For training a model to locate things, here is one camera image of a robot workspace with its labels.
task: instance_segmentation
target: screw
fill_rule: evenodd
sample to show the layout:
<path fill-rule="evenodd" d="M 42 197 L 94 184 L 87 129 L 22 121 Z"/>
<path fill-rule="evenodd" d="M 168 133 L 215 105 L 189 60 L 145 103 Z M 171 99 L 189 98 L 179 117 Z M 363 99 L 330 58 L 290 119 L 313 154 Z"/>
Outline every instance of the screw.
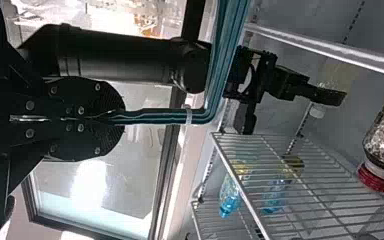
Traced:
<path fill-rule="evenodd" d="M 65 130 L 67 132 L 70 132 L 72 129 L 73 129 L 73 125 L 72 124 L 67 124 L 67 126 L 65 126 Z"/>
<path fill-rule="evenodd" d="M 83 113 L 85 113 L 85 108 L 80 106 L 78 113 L 79 113 L 79 115 L 83 115 Z"/>
<path fill-rule="evenodd" d="M 26 102 L 26 109 L 31 111 L 34 109 L 34 102 L 33 101 L 27 101 Z"/>
<path fill-rule="evenodd" d="M 57 145 L 52 145 L 50 151 L 51 152 L 57 151 Z"/>
<path fill-rule="evenodd" d="M 57 94 L 57 91 L 58 91 L 58 87 L 57 86 L 51 87 L 51 93 L 52 94 Z"/>
<path fill-rule="evenodd" d="M 26 131 L 26 138 L 32 138 L 32 137 L 34 137 L 34 130 L 29 128 Z"/>
<path fill-rule="evenodd" d="M 79 126 L 77 126 L 77 131 L 83 132 L 84 130 L 85 130 L 85 125 L 80 123 Z"/>

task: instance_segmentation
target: shelf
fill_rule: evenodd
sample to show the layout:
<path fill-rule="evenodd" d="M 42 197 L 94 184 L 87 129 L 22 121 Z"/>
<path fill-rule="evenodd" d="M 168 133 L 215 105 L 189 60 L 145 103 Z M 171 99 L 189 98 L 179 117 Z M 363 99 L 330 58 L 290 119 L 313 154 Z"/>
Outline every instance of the shelf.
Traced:
<path fill-rule="evenodd" d="M 241 212 L 254 220 L 244 229 L 258 226 L 265 239 L 355 239 L 363 233 L 384 239 L 384 198 L 310 140 L 212 136 L 248 207 Z"/>
<path fill-rule="evenodd" d="M 206 199 L 203 204 L 192 202 L 191 206 L 199 240 L 264 239 L 246 206 L 228 218 L 219 216 L 217 199 Z"/>

